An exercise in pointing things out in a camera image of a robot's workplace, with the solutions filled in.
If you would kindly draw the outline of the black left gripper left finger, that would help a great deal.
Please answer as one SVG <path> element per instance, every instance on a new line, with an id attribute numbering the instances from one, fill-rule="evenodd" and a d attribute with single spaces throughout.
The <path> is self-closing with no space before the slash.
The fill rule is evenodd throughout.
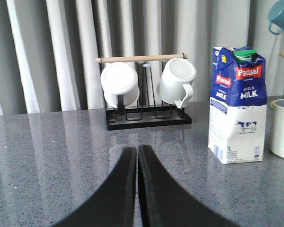
<path id="1" fill-rule="evenodd" d="M 132 227 L 135 206 L 136 148 L 126 147 L 97 191 L 56 227 Z"/>

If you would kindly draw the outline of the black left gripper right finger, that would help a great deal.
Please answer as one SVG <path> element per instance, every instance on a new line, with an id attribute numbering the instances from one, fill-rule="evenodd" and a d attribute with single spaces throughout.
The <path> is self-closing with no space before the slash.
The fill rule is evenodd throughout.
<path id="1" fill-rule="evenodd" d="M 184 190 L 150 145 L 138 149 L 138 191 L 145 227 L 235 227 Z"/>

